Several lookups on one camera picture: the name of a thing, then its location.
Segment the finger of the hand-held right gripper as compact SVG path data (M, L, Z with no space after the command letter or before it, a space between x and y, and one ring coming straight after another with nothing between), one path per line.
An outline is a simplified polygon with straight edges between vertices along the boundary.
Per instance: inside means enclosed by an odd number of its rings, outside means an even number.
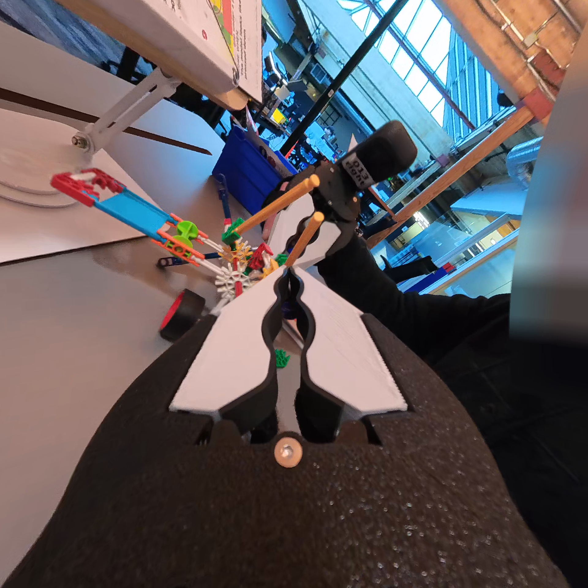
M314 214L313 203L292 203L277 214L268 239L268 246L275 257L277 254L286 252L290 238L295 239L294 245L298 243L300 235L306 229L306 221L311 221ZM317 239L318 229L314 231L302 253L294 261L286 262L285 265L306 269L317 264L318 249L315 244Z
M305 247L303 254L294 262L295 268L307 269L323 260L328 250L341 235L341 230L332 222L324 222Z

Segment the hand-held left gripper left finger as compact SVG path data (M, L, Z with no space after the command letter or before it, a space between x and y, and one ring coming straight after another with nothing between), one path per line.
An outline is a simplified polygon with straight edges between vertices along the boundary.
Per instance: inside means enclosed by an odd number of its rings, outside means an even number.
M240 434L277 430L274 342L289 274L279 268L220 311L169 409L228 420Z

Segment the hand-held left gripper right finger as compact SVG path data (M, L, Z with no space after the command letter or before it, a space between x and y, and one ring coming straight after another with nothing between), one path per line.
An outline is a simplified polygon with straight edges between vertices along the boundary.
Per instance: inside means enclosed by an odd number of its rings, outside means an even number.
M408 411L370 315L298 268L290 269L290 307L303 342L295 411L305 440L330 443L345 423Z

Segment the yellow plastic rod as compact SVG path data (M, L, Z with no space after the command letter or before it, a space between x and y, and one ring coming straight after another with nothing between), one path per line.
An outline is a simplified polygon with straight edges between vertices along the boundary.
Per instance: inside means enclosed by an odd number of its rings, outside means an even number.
M274 202L268 204L268 206L261 209L253 217L244 221L235 229L235 231L239 235L243 235L244 233L251 230L253 227L266 221L272 215L287 208L289 205L300 199L302 196L311 193L315 188L319 187L319 185L320 179L318 175L312 174L310 177L300 182L297 186L291 188L289 191L285 192L283 195L278 197Z
M315 233L319 230L320 225L324 222L324 219L325 216L322 212L315 212L313 216L309 218L301 236L296 241L295 246L285 261L286 267L292 267L294 263L300 258L300 256L305 252L305 249L309 245Z

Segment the colourful construction toy plane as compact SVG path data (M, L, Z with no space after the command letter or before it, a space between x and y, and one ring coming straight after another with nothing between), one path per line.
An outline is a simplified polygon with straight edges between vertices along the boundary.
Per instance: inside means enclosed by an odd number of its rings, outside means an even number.
M158 268L189 265L211 272L218 295L214 315L275 271L286 270L287 254L274 255L267 244L251 247L241 238L232 245L216 243L195 223L158 208L100 169L57 173L50 185L150 238L168 254Z

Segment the person's right forearm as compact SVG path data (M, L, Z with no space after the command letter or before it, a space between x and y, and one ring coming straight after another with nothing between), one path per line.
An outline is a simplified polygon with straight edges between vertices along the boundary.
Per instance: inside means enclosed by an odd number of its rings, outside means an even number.
M331 290L374 316L430 366L450 355L470 355L482 364L510 358L510 294L471 298L401 292L356 236L317 267Z

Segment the blue plastic bin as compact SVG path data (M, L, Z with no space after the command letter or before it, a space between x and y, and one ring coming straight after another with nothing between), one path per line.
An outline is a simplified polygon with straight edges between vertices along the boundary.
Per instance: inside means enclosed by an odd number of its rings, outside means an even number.
M229 193L251 215L258 213L266 197L298 171L259 136L234 126L212 171L223 175Z

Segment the black pole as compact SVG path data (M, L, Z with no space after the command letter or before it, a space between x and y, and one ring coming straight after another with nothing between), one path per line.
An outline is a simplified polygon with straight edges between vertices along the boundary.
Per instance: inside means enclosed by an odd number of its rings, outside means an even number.
M311 107L305 117L299 122L298 126L293 130L286 142L283 143L281 147L281 154L283 156L286 156L292 148L295 147L300 138L305 134L306 129L309 128L309 126L321 114L334 94L339 91L344 81L349 78L350 74L356 69L371 48L373 48L374 44L384 34L386 29L407 3L408 1L395 1L384 16L379 19L377 26L375 26L371 33L365 37L357 50L349 57L348 62L345 63L341 71L336 75L327 89L320 95L319 99L314 103L313 107Z

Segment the printed instruction sheet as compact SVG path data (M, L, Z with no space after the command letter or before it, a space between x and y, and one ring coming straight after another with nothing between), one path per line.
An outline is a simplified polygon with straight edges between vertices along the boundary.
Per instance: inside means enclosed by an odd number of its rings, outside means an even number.
M207 40L231 89L262 98L262 2L204 1Z

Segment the wooden and white book stand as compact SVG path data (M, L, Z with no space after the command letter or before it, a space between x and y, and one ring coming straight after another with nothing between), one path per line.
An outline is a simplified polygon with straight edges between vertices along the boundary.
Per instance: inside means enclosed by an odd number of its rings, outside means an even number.
M122 182L148 204L154 201L111 158L107 145L151 108L170 98L181 82L223 98L242 90L257 96L258 82L238 69L230 28L213 1L90 1L146 42L148 59L162 67L118 99L107 97L98 119L83 131L62 122L1 109L1 263L143 237L143 233L55 189L54 175L97 168Z

